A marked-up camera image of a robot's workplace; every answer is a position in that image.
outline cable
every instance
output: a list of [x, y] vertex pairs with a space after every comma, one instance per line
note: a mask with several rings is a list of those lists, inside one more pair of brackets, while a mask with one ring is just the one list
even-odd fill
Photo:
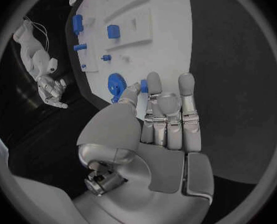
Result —
[[48, 50], [49, 50], [49, 38], [48, 38], [48, 34], [47, 34], [47, 29], [46, 29], [46, 27], [43, 26], [42, 24], [38, 23], [38, 22], [32, 21], [32, 20], [31, 20], [29, 17], [27, 17], [27, 16], [24, 16], [24, 18], [25, 18], [26, 20], [30, 21], [31, 24], [32, 24], [35, 28], [37, 28], [40, 32], [42, 32], [42, 33], [45, 35], [45, 37], [46, 37], [46, 41], [45, 41], [45, 50], [48, 52]]

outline blue plastic part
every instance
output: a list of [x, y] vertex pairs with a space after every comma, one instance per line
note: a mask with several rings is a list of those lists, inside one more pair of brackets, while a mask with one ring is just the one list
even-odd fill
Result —
[[148, 93], [149, 92], [147, 80], [141, 80], [140, 81], [140, 89], [141, 89], [141, 93]]
[[109, 39], [117, 39], [121, 37], [118, 25], [109, 25], [107, 27], [107, 33]]
[[83, 17], [80, 14], [73, 16], [73, 32], [77, 36], [81, 31], [84, 30], [82, 21], [83, 21]]
[[103, 60], [103, 61], [111, 61], [111, 55], [104, 55], [104, 56], [102, 56], [101, 60]]
[[108, 77], [109, 92], [114, 95], [112, 103], [117, 103], [124, 90], [127, 88], [125, 79], [119, 73], [113, 73]]
[[88, 46], [86, 44], [80, 44], [80, 45], [75, 45], [74, 46], [75, 51], [84, 50], [84, 49], [87, 49], [87, 48], [88, 48]]

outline circular frame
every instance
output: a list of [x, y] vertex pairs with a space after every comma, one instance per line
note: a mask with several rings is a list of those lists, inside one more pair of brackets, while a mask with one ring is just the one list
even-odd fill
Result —
[[[0, 20], [0, 60], [11, 34], [18, 27], [22, 17], [39, 0], [16, 0], [11, 5], [14, 12]], [[277, 61], [277, 36], [270, 23], [251, 0], [237, 0], [256, 21]], [[250, 195], [230, 214], [218, 221], [218, 224], [245, 224], [262, 208], [277, 186], [277, 147], [272, 159], [255, 189]], [[57, 223], [49, 215], [39, 209], [16, 183], [7, 169], [0, 154], [0, 187], [13, 206], [31, 223]]]

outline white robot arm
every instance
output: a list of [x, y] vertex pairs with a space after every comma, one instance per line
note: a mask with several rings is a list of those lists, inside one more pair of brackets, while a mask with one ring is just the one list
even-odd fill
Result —
[[14, 33], [13, 39], [21, 45], [20, 56], [22, 62], [38, 84], [38, 92], [44, 103], [66, 109], [67, 104], [60, 99], [65, 91], [66, 83], [63, 79], [54, 81], [49, 74], [56, 71], [58, 61], [50, 58], [42, 44], [33, 36], [33, 24], [24, 20], [23, 24]]

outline blue gear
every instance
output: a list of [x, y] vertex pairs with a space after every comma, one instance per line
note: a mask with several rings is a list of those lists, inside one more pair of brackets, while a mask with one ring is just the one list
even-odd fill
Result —
[[108, 89], [114, 97], [112, 103], [118, 102], [124, 90], [127, 88], [125, 79], [119, 73], [113, 73], [108, 77]]

